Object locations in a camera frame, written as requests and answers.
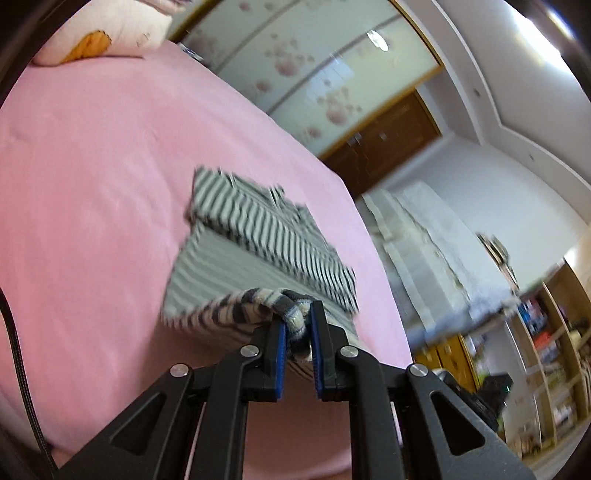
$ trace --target floral pattern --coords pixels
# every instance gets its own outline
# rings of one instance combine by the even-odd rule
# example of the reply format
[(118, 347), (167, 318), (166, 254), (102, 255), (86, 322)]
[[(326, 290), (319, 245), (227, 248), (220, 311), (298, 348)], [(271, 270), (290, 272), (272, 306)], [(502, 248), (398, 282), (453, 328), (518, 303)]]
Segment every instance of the floral pattern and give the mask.
[(316, 154), (437, 66), (385, 0), (223, 0), (183, 43)]

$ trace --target bed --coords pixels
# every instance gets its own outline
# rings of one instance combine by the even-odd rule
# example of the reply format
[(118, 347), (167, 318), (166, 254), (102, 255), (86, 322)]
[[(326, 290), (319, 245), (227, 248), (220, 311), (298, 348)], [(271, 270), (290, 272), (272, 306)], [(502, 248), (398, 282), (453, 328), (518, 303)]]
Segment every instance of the bed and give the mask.
[[(145, 59), (28, 67), (0, 111), (0, 284), (60, 462), (170, 365), (223, 355), (157, 321), (198, 165), (280, 184), (307, 205), (355, 270), (360, 339), (381, 362), (411, 361), (343, 182), (238, 92), (171, 43)], [(5, 335), (0, 368), (0, 422), (33, 446)], [(244, 478), (347, 469), (348, 416), (289, 376), (282, 402), (250, 409)]]
[(371, 191), (358, 209), (412, 350), (473, 329), (515, 298), (480, 239), (425, 182)]

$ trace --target folded cloth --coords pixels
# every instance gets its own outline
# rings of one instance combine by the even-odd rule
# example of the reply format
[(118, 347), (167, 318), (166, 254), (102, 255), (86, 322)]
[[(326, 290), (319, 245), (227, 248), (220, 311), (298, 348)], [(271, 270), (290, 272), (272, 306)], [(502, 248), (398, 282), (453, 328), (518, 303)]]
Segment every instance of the folded cloth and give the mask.
[[(311, 301), (318, 299), (323, 302), (327, 321), (344, 328), (351, 345), (366, 349), (357, 337), (352, 312), (343, 308), (346, 305), (350, 310), (356, 305), (354, 291), (353, 299), (347, 302), (346, 290), (339, 290), (340, 284), (335, 281), (339, 264), (354, 286), (353, 272), (340, 263), (308, 210), (284, 199), (280, 189), (265, 191), (237, 177), (205, 169), (198, 170), (195, 176), (198, 187), (194, 188), (187, 210), (191, 233), (175, 260), (165, 291), (160, 315), (164, 324), (233, 349), (248, 343), (256, 327), (270, 322), (274, 314), (279, 315), (287, 325), (290, 365), (299, 374), (312, 378), (310, 342), (304, 325), (309, 321)], [(209, 188), (200, 187), (207, 179)], [(226, 181), (241, 194), (226, 189)], [(216, 182), (219, 188), (211, 188)], [(264, 199), (272, 203), (272, 209), (265, 210)], [(265, 214), (252, 215), (253, 210), (263, 210)], [(222, 222), (219, 218), (223, 212), (230, 219)], [(298, 221), (287, 223), (286, 218)], [(233, 228), (225, 231), (222, 225)], [(269, 238), (279, 237), (288, 245), (285, 254), (282, 250), (273, 253), (277, 243)], [(288, 238), (293, 249), (289, 248)], [(304, 246), (308, 248), (307, 256), (300, 254), (299, 260), (294, 261), (295, 252), (304, 251)], [(304, 269), (306, 263), (302, 259), (306, 258), (310, 265), (315, 265), (307, 275), (298, 273)], [(314, 272), (318, 278), (312, 278)], [(325, 278), (333, 281), (323, 286), (320, 280)]]
[(221, 170), (198, 168), (187, 217), (193, 226), (203, 223), (344, 311), (357, 313), (353, 270), (342, 264), (310, 211), (287, 200), (281, 187), (265, 188)]

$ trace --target pillow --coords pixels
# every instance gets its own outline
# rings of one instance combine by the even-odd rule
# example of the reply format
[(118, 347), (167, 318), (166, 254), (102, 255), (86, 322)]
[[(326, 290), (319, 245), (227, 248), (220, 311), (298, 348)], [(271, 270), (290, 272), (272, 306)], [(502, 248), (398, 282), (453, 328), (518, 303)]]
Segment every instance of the pillow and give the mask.
[(166, 38), (188, 0), (91, 0), (33, 58), (41, 66), (99, 57), (142, 57)]

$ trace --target brown wooden door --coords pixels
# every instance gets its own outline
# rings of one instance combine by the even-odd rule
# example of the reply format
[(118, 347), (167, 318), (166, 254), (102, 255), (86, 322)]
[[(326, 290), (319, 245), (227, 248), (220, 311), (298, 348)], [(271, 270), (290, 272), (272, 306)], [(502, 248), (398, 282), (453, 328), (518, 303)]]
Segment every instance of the brown wooden door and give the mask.
[(353, 198), (369, 190), (440, 135), (418, 93), (377, 116), (324, 161)]

